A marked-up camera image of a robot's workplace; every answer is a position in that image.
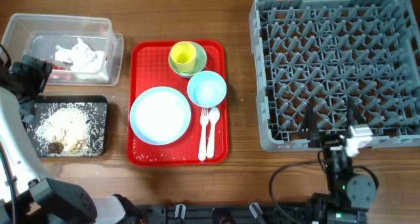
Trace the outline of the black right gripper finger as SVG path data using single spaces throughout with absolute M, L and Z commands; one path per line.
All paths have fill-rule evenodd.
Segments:
M 361 113 L 359 113 L 350 97 L 347 98 L 346 104 L 346 126 L 350 127 L 351 125 L 366 124 L 366 119 L 361 115 Z
M 315 113 L 311 104 L 306 105 L 306 114 L 300 126 L 300 133 L 310 142 L 320 142 L 320 132 L 316 123 Z

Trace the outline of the red snack wrapper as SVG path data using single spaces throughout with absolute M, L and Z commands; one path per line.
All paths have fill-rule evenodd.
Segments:
M 64 67 L 57 66 L 55 64 L 52 65 L 54 70 L 66 70 Z

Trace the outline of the white napkin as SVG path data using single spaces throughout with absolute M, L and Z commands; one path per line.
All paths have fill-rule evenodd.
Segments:
M 63 48 L 60 45 L 57 45 L 55 49 L 55 61 L 69 65 L 70 71 L 75 72 L 77 78 L 109 80 L 106 69 L 102 65 L 104 51 L 92 50 L 80 37 L 77 38 L 77 43 L 71 49 Z

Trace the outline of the white plastic fork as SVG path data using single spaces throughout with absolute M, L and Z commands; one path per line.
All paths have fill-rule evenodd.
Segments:
M 209 123 L 209 109 L 203 108 L 200 114 L 201 135 L 199 140 L 198 159 L 204 161 L 206 158 L 206 131 Z

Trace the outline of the light blue bowl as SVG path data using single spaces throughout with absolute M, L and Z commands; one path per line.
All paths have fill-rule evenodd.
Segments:
M 212 108 L 226 97 L 227 84 L 224 78 L 213 71 L 202 71 L 192 76 L 187 85 L 189 99 L 198 107 Z

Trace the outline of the green small plate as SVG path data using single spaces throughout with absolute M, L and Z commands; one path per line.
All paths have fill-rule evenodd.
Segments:
M 178 75 L 180 75 L 181 77 L 184 77 L 184 78 L 190 78 L 194 74 L 200 72 L 201 70 L 204 69 L 204 67 L 207 63 L 207 54 L 206 54 L 204 48 L 196 42 L 193 42 L 193 41 L 189 41 L 189 42 L 191 42 L 195 46 L 196 51 L 197 51 L 195 66 L 194 66 L 192 71 L 187 72 L 187 73 L 181 72 L 175 66 L 175 63 L 171 60 L 170 53 L 169 53 L 169 56 L 168 56 L 168 63 L 170 65 L 170 68 L 172 69 L 172 71 L 174 71 L 176 74 L 178 74 Z

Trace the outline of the light blue dinner plate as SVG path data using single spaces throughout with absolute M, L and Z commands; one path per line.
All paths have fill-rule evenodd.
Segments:
M 129 123 L 134 134 L 154 146 L 181 138 L 190 125 L 192 110 L 186 97 L 171 87 L 153 87 L 132 104 Z

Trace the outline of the yellow plastic cup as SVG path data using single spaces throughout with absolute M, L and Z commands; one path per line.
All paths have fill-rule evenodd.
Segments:
M 195 66 L 197 51 L 189 41 L 175 43 L 170 51 L 170 58 L 175 66 L 184 73 L 190 72 Z

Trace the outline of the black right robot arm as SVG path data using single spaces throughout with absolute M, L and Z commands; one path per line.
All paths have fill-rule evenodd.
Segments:
M 359 149 L 372 141 L 373 132 L 357 111 L 352 99 L 346 100 L 346 130 L 322 134 L 311 105 L 299 131 L 308 136 L 310 148 L 320 148 L 318 163 L 327 180 L 327 194 L 314 193 L 306 203 L 307 223 L 366 223 L 367 212 L 379 188 L 377 176 L 364 166 L 354 166 Z

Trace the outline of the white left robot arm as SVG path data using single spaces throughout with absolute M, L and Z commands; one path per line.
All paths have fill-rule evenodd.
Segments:
M 114 194 L 92 198 L 79 185 L 53 179 L 24 127 L 53 64 L 24 55 L 1 62 L 1 222 L 130 223 L 136 208 Z

